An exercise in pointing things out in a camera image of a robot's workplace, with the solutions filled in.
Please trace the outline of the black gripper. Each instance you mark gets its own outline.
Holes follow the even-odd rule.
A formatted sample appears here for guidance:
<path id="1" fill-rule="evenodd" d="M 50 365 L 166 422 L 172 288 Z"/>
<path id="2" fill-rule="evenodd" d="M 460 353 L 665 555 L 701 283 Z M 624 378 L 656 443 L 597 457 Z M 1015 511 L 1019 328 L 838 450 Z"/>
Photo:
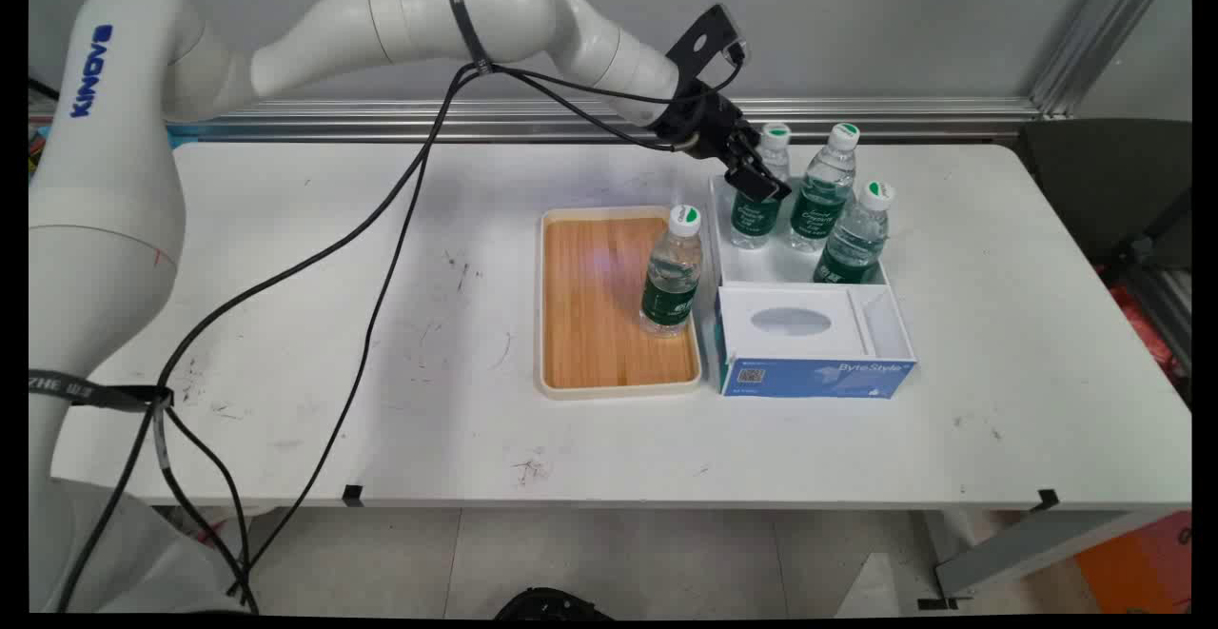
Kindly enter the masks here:
<path id="1" fill-rule="evenodd" d="M 678 102 L 667 105 L 654 122 L 654 134 L 691 158 L 715 158 L 731 167 L 725 180 L 752 204 L 780 204 L 792 193 L 758 154 L 756 127 L 734 102 L 703 80 L 691 80 L 678 91 Z"/>

